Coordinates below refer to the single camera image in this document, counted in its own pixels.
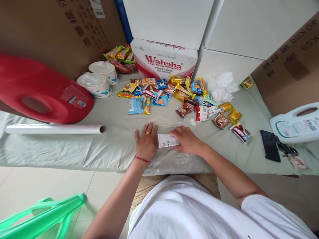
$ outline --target white t-shirt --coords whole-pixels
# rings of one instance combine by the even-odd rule
[[[282,205],[251,195],[238,210],[194,179],[172,175],[134,210],[129,239],[154,238],[314,238],[305,223]]]

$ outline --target black phone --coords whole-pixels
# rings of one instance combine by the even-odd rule
[[[280,163],[281,160],[276,145],[275,135],[264,130],[261,130],[260,133],[262,135],[263,144],[265,148],[265,158]]]

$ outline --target green plastic chair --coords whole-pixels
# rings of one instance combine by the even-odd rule
[[[62,201],[53,201],[52,198],[42,199],[28,209],[0,221],[0,239],[34,239],[57,223],[60,223],[60,227],[56,239],[63,239],[73,213],[83,207],[85,201],[85,194],[77,194]],[[34,217],[12,226],[30,213],[33,213]]]

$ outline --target khaki pants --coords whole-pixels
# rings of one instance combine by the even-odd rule
[[[220,199],[220,192],[217,183],[217,177],[214,173],[209,174],[185,174],[193,179],[195,179],[200,185],[206,188],[215,198]],[[146,176],[142,177],[139,187],[135,193],[130,216],[132,215],[134,209],[141,204],[146,195],[161,181],[167,178],[169,175],[158,175],[158,176]]]

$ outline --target brown cardboard box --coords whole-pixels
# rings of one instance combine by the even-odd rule
[[[1,1],[0,50],[76,80],[103,53],[126,43],[114,1],[101,3],[105,18],[96,18],[89,0]],[[2,102],[0,110],[16,113]]]
[[[319,101],[318,53],[319,12],[252,73],[273,116]]]

